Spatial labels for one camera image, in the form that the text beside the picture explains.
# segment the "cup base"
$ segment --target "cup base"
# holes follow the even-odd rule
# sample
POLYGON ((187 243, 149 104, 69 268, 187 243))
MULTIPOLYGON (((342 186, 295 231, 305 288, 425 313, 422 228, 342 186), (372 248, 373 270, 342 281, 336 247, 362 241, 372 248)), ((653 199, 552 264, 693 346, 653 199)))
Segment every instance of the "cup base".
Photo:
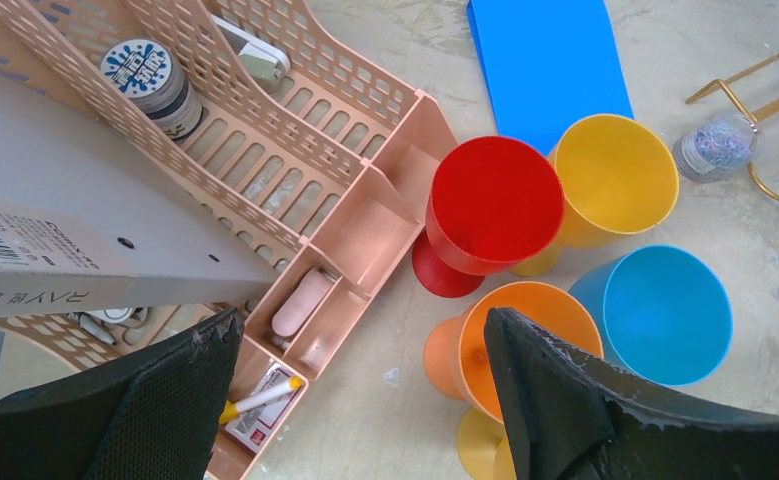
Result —
POLYGON ((504 426, 476 408, 466 413, 457 430, 460 463, 474 480, 495 479, 495 457, 506 438, 504 426))
POLYGON ((436 254, 424 232, 413 244, 413 271, 427 291, 444 298, 464 297, 477 290, 486 279, 448 266, 436 254))

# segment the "plastic cup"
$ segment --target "plastic cup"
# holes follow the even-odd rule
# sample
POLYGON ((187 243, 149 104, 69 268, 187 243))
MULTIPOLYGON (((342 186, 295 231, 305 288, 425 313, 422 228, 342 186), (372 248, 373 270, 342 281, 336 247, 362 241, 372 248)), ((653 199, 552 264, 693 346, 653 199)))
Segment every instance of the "plastic cup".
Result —
POLYGON ((511 272, 542 275, 561 247, 592 248, 647 232, 665 220, 678 199, 671 152, 640 123, 619 115, 583 118, 569 127, 548 155, 566 197, 554 245, 511 272))
POLYGON ((513 463, 513 453, 510 451, 510 441, 506 437, 498 444, 495 452, 495 480, 516 480, 516 467, 513 463))
POLYGON ((436 169, 416 276, 436 295, 467 295, 550 245, 563 212, 557 174, 532 147, 498 136, 463 143, 436 169))
POLYGON ((496 480, 498 445, 506 437, 504 425, 479 410, 472 408, 463 416, 457 429, 457 454, 471 478, 496 480))
POLYGON ((607 362, 652 382, 698 382, 730 349, 733 317, 724 287, 679 248, 635 250, 591 270, 569 293, 592 314, 607 362))
POLYGON ((592 317, 565 291, 539 282, 493 290, 460 317, 433 329, 424 346, 424 369, 437 390, 465 399, 498 422, 503 422, 501 405, 483 337, 486 314, 495 307, 513 307, 566 342, 603 357, 592 317))

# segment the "black mesh fabric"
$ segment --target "black mesh fabric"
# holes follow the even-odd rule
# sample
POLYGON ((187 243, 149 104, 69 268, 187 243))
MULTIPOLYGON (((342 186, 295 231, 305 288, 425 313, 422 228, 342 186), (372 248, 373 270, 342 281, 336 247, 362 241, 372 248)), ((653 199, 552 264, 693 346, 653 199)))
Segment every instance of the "black mesh fabric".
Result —
POLYGON ((2 480, 201 480, 241 344, 235 310, 0 401, 2 480))
POLYGON ((235 366, 223 329, 196 334, 177 358, 133 380, 86 480, 203 478, 235 366))
POLYGON ((651 383, 512 308, 484 337, 519 480, 779 479, 779 416, 651 383))

